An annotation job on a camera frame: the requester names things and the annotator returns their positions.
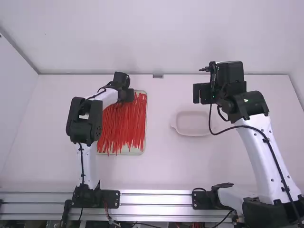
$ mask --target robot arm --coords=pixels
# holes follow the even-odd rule
[[[254,171],[257,198],[231,183],[213,186],[209,196],[218,208],[235,209],[250,227],[279,227],[304,216],[301,191],[283,161],[271,128],[269,109],[259,91],[247,92],[243,63],[210,62],[200,71],[210,72],[210,82],[193,85],[193,102],[217,104],[240,134]],[[269,218],[278,217],[276,221]]]
[[[74,97],[68,115],[66,133],[77,149],[81,163],[80,183],[89,189],[100,188],[96,173],[97,141],[102,132],[102,113],[116,102],[130,102],[134,90],[129,89],[130,79],[125,73],[115,72],[112,82],[101,87],[96,94],[87,97]]]

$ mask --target black bracket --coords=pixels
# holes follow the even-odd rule
[[[192,192],[192,207],[195,210],[216,209],[212,205],[211,198],[208,197],[209,192],[193,191]]]
[[[232,183],[222,183],[211,187],[211,191],[192,191],[192,207],[195,210],[229,209],[221,204],[218,196],[220,188],[230,188]]]
[[[117,209],[120,205],[120,191],[101,190],[100,183],[92,190],[87,184],[80,184],[73,192],[72,199],[65,201],[60,228],[66,228],[68,214],[72,208]]]

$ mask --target black cable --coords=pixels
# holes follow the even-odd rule
[[[203,188],[195,188],[195,189],[192,190],[192,193],[193,193],[195,190],[202,190],[202,191],[207,192],[206,189],[203,189]]]
[[[210,131],[210,133],[212,135],[219,135],[219,134],[222,134],[222,133],[224,133],[226,131],[229,131],[229,130],[232,130],[232,129],[237,129],[237,128],[248,128],[248,129],[252,129],[252,130],[254,130],[256,132],[259,132],[263,136],[264,141],[265,141],[265,143],[267,143],[267,145],[268,145],[268,147],[270,149],[270,152],[272,154],[272,157],[273,157],[273,159],[275,161],[275,165],[276,165],[276,168],[277,168],[277,170],[278,170],[278,172],[280,174],[280,178],[282,179],[282,183],[283,183],[283,186],[285,188],[285,192],[286,192],[286,194],[287,194],[287,196],[289,198],[289,201],[291,203],[291,206],[292,206],[292,208],[293,208],[293,210],[295,212],[295,216],[296,216],[296,218],[298,220],[298,226],[301,227],[301,228],[304,228],[304,225],[301,223],[301,219],[300,219],[300,215],[298,213],[298,210],[297,210],[297,208],[295,206],[295,203],[294,203],[294,201],[293,201],[293,199],[292,199],[292,197],[290,195],[290,192],[289,192],[290,190],[289,190],[289,187],[287,186],[287,183],[285,181],[285,178],[284,178],[284,175],[282,173],[281,167],[280,167],[280,165],[279,165],[279,163],[278,163],[278,161],[276,159],[275,152],[274,152],[274,150],[273,150],[273,148],[272,148],[272,146],[271,146],[271,144],[270,144],[267,136],[261,130],[259,130],[259,129],[257,129],[255,127],[248,126],[248,125],[233,126],[233,127],[229,127],[227,129],[224,129],[224,130],[222,130],[220,132],[214,133],[211,130],[211,109],[212,109],[212,103],[210,104],[209,121],[208,121],[209,131]]]
[[[135,222],[130,228],[134,227],[138,222]]]
[[[82,145],[81,143],[78,143],[79,144],[79,151],[80,151],[80,159],[81,159],[81,177],[82,177],[82,184],[85,183],[85,171],[84,171],[84,159],[83,159],[83,148],[82,148]],[[81,212],[80,212],[80,216],[79,216],[79,219],[78,221],[80,221],[81,219],[81,216],[82,216],[82,211],[83,211],[83,207],[81,207]]]
[[[196,201],[197,201],[198,203],[200,203],[200,204],[204,204],[199,198],[197,198],[196,196],[193,195],[193,192],[194,192],[195,190],[202,190],[202,191],[204,191],[204,192],[207,192],[206,189],[204,189],[204,188],[195,188],[195,189],[192,190],[192,193],[191,193],[191,195],[192,195],[192,197],[194,198],[194,200],[196,200]]]
[[[150,224],[146,224],[146,223],[139,223],[139,222],[135,222],[133,225],[145,225],[145,226],[148,226],[148,227],[153,227],[153,228],[161,228],[161,227],[157,227],[157,226],[153,226],[153,225],[150,225]]]
[[[231,210],[224,218],[223,220],[221,220],[218,224],[216,224],[215,226],[211,227],[211,228],[215,228],[218,227],[220,224],[223,223],[223,221],[225,221],[226,218],[228,218],[228,216],[232,213],[233,211]]]
[[[223,117],[222,113],[220,113],[220,109],[219,109],[219,106],[217,106],[217,109],[218,109],[218,115],[222,118],[223,121],[230,121],[229,118],[228,119],[225,119],[225,117]]]

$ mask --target bundle of red straws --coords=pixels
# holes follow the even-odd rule
[[[135,92],[134,100],[116,103],[103,111],[103,129],[97,142],[99,153],[121,153],[127,146],[144,150],[147,94]]]

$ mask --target aluminum rail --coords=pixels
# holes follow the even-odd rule
[[[118,209],[109,209],[117,221],[220,222],[227,210],[194,210],[190,190],[120,190]],[[0,219],[60,220],[64,202],[72,192],[0,191]],[[69,220],[78,220],[71,209]],[[225,222],[231,223],[231,217]],[[83,209],[81,220],[107,220],[104,209]]]

